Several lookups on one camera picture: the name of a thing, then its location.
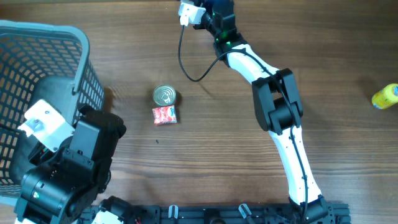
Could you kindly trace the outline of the round metal tin can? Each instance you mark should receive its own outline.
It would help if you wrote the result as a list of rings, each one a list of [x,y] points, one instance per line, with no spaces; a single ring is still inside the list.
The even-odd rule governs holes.
[[[176,91],[170,85],[160,85],[153,91],[153,100],[159,106],[174,105],[176,99]]]

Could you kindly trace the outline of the red snack packet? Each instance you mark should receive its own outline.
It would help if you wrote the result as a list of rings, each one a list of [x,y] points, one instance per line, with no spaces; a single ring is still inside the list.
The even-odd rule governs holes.
[[[152,112],[154,115],[154,124],[156,126],[177,123],[177,115],[174,105],[154,108]]]

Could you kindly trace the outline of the yellow lidded small jar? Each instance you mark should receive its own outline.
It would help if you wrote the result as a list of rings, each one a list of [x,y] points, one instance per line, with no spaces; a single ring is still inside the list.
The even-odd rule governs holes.
[[[371,103],[377,109],[384,110],[397,104],[397,84],[392,83],[375,93]]]

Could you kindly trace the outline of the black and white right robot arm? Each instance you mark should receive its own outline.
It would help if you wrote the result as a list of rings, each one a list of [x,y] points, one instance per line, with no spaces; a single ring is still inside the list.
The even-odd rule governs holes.
[[[328,215],[302,140],[303,106],[293,72],[263,61],[238,32],[233,1],[181,2],[180,23],[207,30],[214,38],[216,59],[240,73],[252,86],[259,126],[279,152],[289,186],[296,223],[318,222]]]

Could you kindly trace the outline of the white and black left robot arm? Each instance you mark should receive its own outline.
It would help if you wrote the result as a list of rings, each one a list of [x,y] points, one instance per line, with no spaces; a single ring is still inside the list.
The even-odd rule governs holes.
[[[119,116],[88,104],[79,111],[74,125],[45,100],[25,112],[18,128],[48,150],[22,179],[16,223],[73,223],[106,190],[126,126]]]

